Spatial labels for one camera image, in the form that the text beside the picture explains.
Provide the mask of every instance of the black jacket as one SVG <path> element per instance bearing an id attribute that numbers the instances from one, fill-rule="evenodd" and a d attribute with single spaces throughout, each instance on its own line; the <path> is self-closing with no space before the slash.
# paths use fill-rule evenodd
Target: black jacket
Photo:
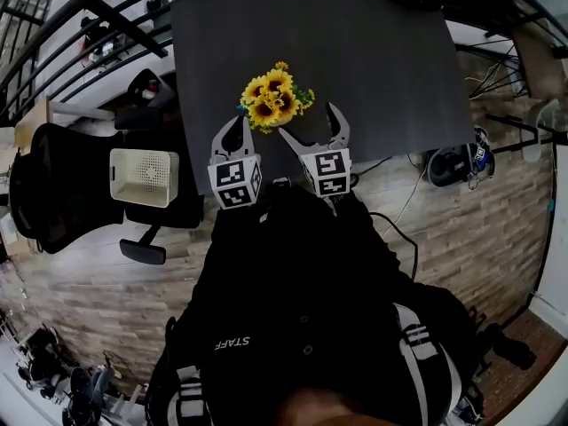
<path id="1" fill-rule="evenodd" d="M 184 367 L 200 370 L 205 416 L 216 426 L 270 425 L 298 388 L 336 391 L 362 414 L 420 424 L 393 303 L 416 312 L 467 388 L 477 359 L 463 305 L 398 269 L 352 193 L 335 211 L 296 188 L 273 200 L 267 215 L 260 207 L 219 211 L 192 301 L 169 323 L 154 370 L 152 424 L 168 424 Z M 449 405 L 448 371 L 443 358 L 422 371 L 431 424 Z"/>

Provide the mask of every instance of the desk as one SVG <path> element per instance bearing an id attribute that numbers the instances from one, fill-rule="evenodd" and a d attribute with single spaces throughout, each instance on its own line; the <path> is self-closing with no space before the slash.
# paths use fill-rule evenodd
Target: desk
<path id="1" fill-rule="evenodd" d="M 249 80 L 278 60 L 316 103 L 287 128 L 329 140 L 325 103 L 351 125 L 354 162 L 473 142 L 454 43 L 441 12 L 387 0 L 179 0 L 172 6 L 177 86 L 200 193 L 218 130 L 237 114 Z M 274 132 L 254 131 L 264 180 L 301 175 Z"/>

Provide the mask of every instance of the yellow flower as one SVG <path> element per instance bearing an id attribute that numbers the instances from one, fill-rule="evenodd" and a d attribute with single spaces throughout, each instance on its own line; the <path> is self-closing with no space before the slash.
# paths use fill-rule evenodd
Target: yellow flower
<path id="1" fill-rule="evenodd" d="M 258 97 L 248 108 L 251 120 L 260 126 L 268 126 L 280 118 L 280 110 L 276 106 L 269 106 L 264 96 Z"/>
<path id="2" fill-rule="evenodd" d="M 292 93 L 292 91 L 288 90 L 280 94 L 280 99 L 282 99 L 284 104 L 280 108 L 279 120 L 282 122 L 289 122 L 292 117 L 297 114 L 302 103 L 299 99 L 296 99 L 296 96 Z"/>
<path id="3" fill-rule="evenodd" d="M 263 91 L 266 90 L 268 87 L 268 80 L 266 76 L 259 76 L 255 77 L 250 83 L 248 83 L 247 88 L 242 93 L 242 101 L 244 101 L 245 106 L 248 106 L 250 103 L 254 102 L 260 95 L 262 95 Z"/>
<path id="4" fill-rule="evenodd" d="M 266 74 L 269 91 L 283 91 L 292 86 L 292 76 L 281 69 L 272 69 Z"/>

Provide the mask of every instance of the white storage basket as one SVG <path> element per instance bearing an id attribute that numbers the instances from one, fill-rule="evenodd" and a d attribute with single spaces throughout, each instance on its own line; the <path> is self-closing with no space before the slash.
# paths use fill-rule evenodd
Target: white storage basket
<path id="1" fill-rule="evenodd" d="M 165 209 L 178 196 L 178 172 L 177 153 L 114 148 L 110 195 L 117 201 Z"/>

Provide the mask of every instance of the black metal railing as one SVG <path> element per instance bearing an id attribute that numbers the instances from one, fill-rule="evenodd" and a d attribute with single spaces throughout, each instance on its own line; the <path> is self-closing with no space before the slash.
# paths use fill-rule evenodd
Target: black metal railing
<path id="1" fill-rule="evenodd" d="M 101 58 L 92 61 L 88 66 L 85 66 L 63 82 L 55 91 L 51 91 L 47 98 L 61 102 L 69 101 L 78 93 L 92 86 L 96 81 L 136 59 L 146 55 L 166 56 L 167 52 L 164 48 L 172 44 L 171 36 L 169 38 L 167 36 L 171 31 L 170 24 L 162 24 L 149 33 L 145 33 L 138 26 L 149 20 L 156 20 L 169 12 L 170 2 L 166 2 L 159 9 L 149 11 L 135 20 L 128 20 L 121 15 L 121 12 L 142 1 L 144 0 L 126 0 L 115 7 L 111 7 L 102 0 L 69 0 L 48 20 L 37 18 L 35 20 L 38 26 L 36 32 L 29 37 L 31 30 L 28 29 L 25 43 L 20 47 L 12 47 L 9 65 L 0 71 L 0 125 L 14 125 L 34 105 L 36 99 L 42 93 L 45 93 L 48 87 L 60 79 L 74 65 L 88 58 L 93 52 L 100 50 L 105 43 L 115 39 L 117 36 L 127 35 L 130 40 L 112 50 L 107 56 L 101 56 Z M 442 11 L 448 20 L 455 20 L 482 28 L 486 30 L 487 37 L 493 35 L 510 37 L 512 28 L 533 24 L 540 30 L 543 43 L 547 43 L 551 47 L 560 45 L 568 49 L 566 44 L 568 31 L 536 0 L 442 0 L 442 2 Z M 40 65 L 36 66 L 36 57 L 42 45 L 51 36 L 56 35 L 64 24 L 85 9 L 95 13 L 97 18 L 78 30 L 44 59 Z M 33 21 L 30 18 L 34 17 L 35 15 L 32 13 L 31 16 L 24 16 L 20 20 L 30 22 Z M 547 26 L 547 21 L 554 29 Z M 54 60 L 60 59 L 70 46 L 105 22 L 109 24 L 109 30 L 104 36 L 66 61 L 62 67 L 50 73 L 48 77 L 43 77 L 42 82 L 36 86 L 37 77 Z M 482 51 L 480 46 L 460 46 L 460 49 Z M 501 56 L 510 59 L 510 55 L 503 56 L 501 54 Z M 109 61 L 111 60 L 116 60 L 116 63 L 109 66 Z M 88 73 L 102 67 L 106 67 L 106 69 L 79 87 L 71 91 L 69 90 L 72 86 L 77 85 L 78 81 Z"/>

